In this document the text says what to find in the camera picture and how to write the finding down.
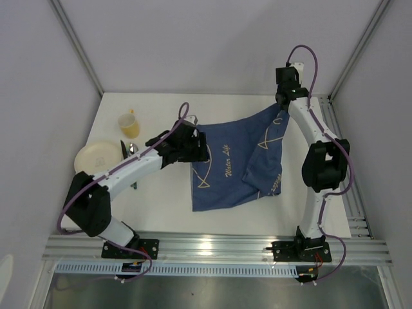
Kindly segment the blue fish-pattern cloth placemat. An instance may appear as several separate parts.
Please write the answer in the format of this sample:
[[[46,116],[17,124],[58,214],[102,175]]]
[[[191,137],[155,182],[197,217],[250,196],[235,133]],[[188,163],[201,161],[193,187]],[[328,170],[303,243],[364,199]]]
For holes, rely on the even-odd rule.
[[[192,210],[229,209],[281,194],[289,115],[278,104],[241,120],[199,127],[209,159],[192,164]]]

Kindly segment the cream round plate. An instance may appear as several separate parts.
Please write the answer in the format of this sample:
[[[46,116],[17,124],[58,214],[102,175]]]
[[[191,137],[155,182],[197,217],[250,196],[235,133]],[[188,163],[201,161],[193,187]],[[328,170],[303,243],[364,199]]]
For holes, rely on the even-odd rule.
[[[113,168],[123,160],[120,144],[110,141],[96,141],[86,144],[76,155],[74,170],[96,174]]]

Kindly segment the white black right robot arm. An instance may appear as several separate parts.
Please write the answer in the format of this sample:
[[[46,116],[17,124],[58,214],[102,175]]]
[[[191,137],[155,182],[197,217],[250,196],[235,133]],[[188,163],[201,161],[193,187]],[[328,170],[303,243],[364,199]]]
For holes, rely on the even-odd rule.
[[[303,220],[296,229],[292,250],[300,261],[315,259],[327,249],[323,215],[329,197],[346,177],[349,142],[339,139],[317,117],[309,91],[302,87],[303,63],[288,62],[276,70],[276,102],[301,130],[308,152],[301,168],[307,186]]]

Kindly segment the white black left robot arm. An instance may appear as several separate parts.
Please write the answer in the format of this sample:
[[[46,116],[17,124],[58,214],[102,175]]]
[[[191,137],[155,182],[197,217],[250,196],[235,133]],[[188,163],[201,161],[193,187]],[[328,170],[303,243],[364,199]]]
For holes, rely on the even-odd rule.
[[[89,237],[100,237],[116,246],[124,258],[132,258],[139,249],[138,235],[112,215],[112,201],[133,183],[168,165],[208,159],[206,134],[187,121],[176,122],[172,130],[148,140],[145,148],[112,169],[94,175],[77,173],[63,213]]]

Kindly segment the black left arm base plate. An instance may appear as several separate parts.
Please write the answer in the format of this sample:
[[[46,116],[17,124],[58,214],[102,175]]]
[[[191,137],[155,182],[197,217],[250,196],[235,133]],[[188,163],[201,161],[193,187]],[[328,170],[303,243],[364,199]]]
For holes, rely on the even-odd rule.
[[[151,259],[156,260],[159,252],[158,239],[132,239],[126,247],[119,248],[105,241],[102,247],[101,258],[104,259]]]

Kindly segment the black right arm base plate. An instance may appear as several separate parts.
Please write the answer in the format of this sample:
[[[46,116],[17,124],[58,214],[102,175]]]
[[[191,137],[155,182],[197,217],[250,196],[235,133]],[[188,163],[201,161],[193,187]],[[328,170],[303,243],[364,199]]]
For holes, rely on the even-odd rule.
[[[274,261],[277,262],[332,262],[328,243],[320,247],[304,248],[296,241],[273,241],[265,250],[271,251]]]

